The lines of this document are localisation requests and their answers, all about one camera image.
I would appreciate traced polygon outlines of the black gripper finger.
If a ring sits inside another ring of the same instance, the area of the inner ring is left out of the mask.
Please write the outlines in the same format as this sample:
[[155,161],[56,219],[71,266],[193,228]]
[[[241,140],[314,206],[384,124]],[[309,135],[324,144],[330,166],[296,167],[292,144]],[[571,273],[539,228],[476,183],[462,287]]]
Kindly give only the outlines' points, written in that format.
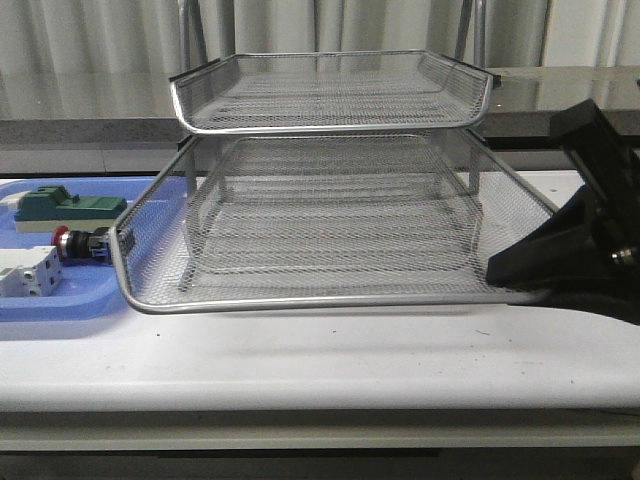
[[600,278],[600,254],[592,236],[594,194],[584,185],[547,221],[491,256],[487,283],[507,288],[547,288]]

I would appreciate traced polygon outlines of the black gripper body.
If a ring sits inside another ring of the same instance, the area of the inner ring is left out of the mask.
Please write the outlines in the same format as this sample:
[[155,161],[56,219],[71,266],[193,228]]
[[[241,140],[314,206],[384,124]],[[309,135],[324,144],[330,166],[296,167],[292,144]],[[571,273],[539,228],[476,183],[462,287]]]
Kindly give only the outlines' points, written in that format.
[[591,191],[591,236],[639,318],[639,156],[594,100],[552,116],[550,135]]

